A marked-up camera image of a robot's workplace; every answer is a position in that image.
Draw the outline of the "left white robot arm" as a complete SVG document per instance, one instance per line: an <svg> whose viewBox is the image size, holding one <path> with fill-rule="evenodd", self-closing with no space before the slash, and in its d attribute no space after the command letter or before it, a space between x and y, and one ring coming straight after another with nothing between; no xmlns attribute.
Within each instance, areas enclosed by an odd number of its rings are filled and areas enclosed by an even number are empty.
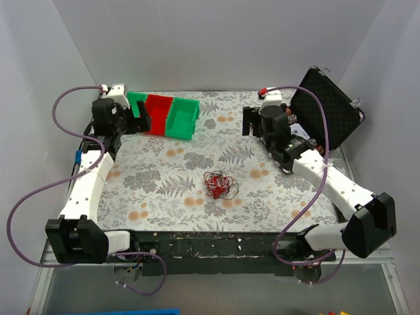
<svg viewBox="0 0 420 315"><path fill-rule="evenodd" d="M131 241L129 231L103 231L97 225L100 197L121 147L121 137L148 132L152 126L144 101L139 100L136 105L138 116L114 98L99 98L92 104L93 118L83 133L76 158L78 178L58 218L48 220L45 227L61 264L101 264L116 253L131 263L139 256L140 247Z"/></svg>

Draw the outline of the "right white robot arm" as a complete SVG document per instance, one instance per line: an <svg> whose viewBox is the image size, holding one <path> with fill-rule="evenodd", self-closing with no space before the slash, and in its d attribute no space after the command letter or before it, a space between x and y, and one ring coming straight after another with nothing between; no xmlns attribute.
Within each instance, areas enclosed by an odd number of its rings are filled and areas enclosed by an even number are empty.
<svg viewBox="0 0 420 315"><path fill-rule="evenodd" d="M308 140L292 134L290 125L285 106L243 108L242 134L259 138L282 170L320 188L346 222L305 228L287 246L287 254L305 261L323 250L347 250L363 259L370 256L396 234L394 199L385 192L374 194L328 166Z"/></svg>

